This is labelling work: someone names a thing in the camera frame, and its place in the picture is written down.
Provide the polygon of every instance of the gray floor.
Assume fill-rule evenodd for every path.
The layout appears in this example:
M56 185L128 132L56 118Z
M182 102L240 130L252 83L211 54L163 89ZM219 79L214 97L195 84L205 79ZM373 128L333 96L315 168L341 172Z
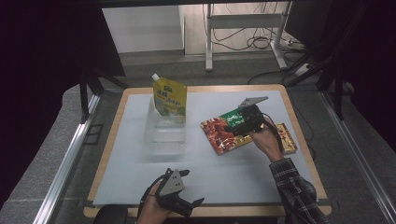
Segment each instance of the gray floor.
M184 57L178 53L161 56L157 52L121 55L121 59L127 77L120 77L120 80L134 87L149 87L153 73L186 85L273 84L284 78L271 53L216 56L212 73L205 72L204 57L199 56ZM317 79L318 76L314 76L288 88L288 93L331 200L330 220L332 223L388 223L315 89ZM119 87L104 79L102 83L106 90L92 121L93 127L103 127L101 138L96 144L94 136L85 139L86 144L78 154L50 223L92 223L92 219L83 216L82 209L121 96ZM395 153L364 120L348 96L343 98L343 104L348 129L386 192L395 201ZM79 120L79 87L75 87L64 94L64 106L35 160L0 212L0 223L34 221ZM238 222L248 223L243 219Z

